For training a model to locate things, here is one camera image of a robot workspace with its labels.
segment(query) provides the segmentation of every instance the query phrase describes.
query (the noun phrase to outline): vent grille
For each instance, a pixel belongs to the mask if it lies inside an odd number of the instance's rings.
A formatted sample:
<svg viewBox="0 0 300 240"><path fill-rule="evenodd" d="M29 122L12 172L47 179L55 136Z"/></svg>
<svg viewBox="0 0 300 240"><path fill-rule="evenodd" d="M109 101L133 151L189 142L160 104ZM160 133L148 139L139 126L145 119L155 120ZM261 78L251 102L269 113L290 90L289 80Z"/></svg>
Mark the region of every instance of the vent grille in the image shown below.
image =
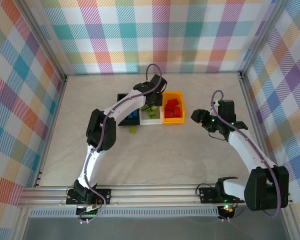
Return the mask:
<svg viewBox="0 0 300 240"><path fill-rule="evenodd" d="M106 208L101 217L194 217L218 216L216 206L193 207L115 207ZM31 218L72 218L76 217L75 208L35 208Z"/></svg>

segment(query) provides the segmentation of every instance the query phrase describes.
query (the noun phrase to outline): plaid backdrop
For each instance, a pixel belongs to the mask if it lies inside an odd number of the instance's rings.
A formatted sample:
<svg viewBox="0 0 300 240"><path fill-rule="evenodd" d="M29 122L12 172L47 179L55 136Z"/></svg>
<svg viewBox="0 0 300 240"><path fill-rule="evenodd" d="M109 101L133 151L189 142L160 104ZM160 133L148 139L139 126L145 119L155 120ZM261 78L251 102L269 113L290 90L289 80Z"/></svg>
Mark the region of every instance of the plaid backdrop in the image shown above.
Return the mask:
<svg viewBox="0 0 300 240"><path fill-rule="evenodd" d="M248 74L270 158L289 170L300 220L300 0L290 0Z"/></svg>
<svg viewBox="0 0 300 240"><path fill-rule="evenodd" d="M12 0L0 0L0 240L30 187L62 86Z"/></svg>
<svg viewBox="0 0 300 240"><path fill-rule="evenodd" d="M50 42L57 55L75 74L143 73L150 63L164 73L236 72L271 4L40 0L34 7L32 0L27 2L48 38L55 40Z"/></svg>

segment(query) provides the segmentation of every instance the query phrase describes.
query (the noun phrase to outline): plastic bin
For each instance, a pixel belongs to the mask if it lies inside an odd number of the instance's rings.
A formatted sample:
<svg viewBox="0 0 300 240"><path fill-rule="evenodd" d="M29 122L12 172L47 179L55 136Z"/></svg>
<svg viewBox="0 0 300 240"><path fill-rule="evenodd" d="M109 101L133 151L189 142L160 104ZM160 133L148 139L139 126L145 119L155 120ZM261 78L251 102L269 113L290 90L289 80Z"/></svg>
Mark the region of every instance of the plastic bin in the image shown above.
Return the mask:
<svg viewBox="0 0 300 240"><path fill-rule="evenodd" d="M165 112L165 107L167 105L168 100L170 99L177 99L179 104L177 107L181 109L181 117L172 117L172 118L165 118L163 114L162 122L164 124L182 124L186 120L186 108L184 102L184 96L182 95L182 91L164 91L162 94L162 112Z"/></svg>

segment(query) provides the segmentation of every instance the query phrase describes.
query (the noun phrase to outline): green block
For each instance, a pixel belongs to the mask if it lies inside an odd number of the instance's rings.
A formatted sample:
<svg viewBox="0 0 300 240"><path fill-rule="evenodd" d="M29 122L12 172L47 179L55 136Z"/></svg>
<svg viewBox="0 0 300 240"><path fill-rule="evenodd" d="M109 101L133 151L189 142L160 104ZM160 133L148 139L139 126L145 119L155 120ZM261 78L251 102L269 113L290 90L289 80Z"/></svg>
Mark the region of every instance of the green block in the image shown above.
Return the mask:
<svg viewBox="0 0 300 240"><path fill-rule="evenodd" d="M130 132L131 134L136 134L136 132L137 132L137 127L136 127L136 126L131 126L129 132Z"/></svg>

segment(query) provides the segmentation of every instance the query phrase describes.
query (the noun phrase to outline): white floor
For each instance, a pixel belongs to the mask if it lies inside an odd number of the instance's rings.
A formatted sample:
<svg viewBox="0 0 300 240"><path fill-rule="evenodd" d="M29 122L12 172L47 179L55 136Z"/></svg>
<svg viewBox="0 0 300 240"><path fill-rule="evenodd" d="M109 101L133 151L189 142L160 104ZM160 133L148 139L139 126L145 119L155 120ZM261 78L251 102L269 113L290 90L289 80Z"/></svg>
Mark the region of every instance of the white floor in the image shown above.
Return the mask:
<svg viewBox="0 0 300 240"><path fill-rule="evenodd" d="M199 184L220 177L248 179L237 152L226 141L212 139L190 119L196 109L210 109L212 93L221 89L224 99L234 100L238 121L255 133L235 73L164 74L167 91L182 91L186 121L183 124L117 127L115 145L100 164L98 184ZM72 185L87 154L86 129L91 112L117 101L145 81L143 74L71 76L57 118L41 186Z"/></svg>

